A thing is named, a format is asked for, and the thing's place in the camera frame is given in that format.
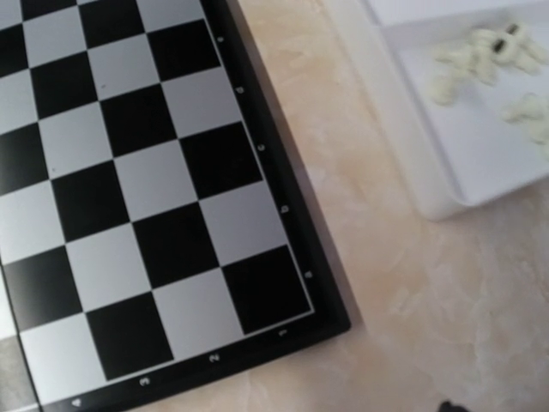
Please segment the black and silver chessboard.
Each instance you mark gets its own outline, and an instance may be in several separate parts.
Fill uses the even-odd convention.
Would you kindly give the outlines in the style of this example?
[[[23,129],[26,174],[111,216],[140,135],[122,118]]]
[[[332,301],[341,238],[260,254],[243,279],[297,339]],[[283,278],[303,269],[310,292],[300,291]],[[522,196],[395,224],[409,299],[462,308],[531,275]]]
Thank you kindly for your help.
[[[349,327],[228,2],[2,2],[2,410],[134,408]]]

